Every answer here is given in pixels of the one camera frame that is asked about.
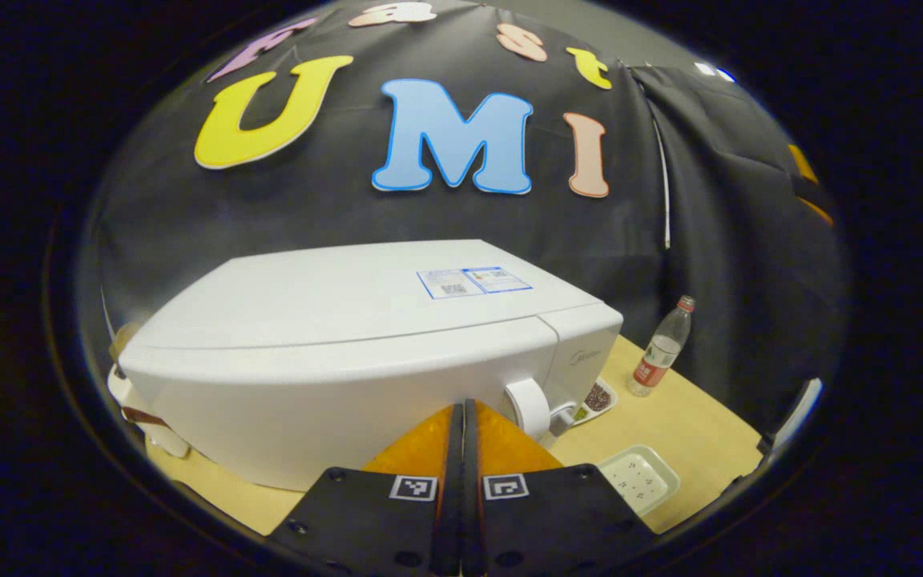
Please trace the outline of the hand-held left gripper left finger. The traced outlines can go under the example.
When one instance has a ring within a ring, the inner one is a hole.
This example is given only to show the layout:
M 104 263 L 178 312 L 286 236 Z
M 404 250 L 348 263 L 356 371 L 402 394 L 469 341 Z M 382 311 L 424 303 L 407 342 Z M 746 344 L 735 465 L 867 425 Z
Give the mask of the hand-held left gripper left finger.
M 392 443 L 369 469 L 330 467 L 268 535 L 322 576 L 457 576 L 464 406 Z

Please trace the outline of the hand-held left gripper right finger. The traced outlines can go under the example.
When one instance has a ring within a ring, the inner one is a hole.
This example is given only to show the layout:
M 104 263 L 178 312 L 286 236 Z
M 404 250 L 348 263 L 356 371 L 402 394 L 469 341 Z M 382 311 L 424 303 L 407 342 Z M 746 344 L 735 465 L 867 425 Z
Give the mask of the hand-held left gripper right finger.
M 491 474 L 492 413 L 464 402 L 464 575 L 601 576 L 655 543 L 593 464 Z

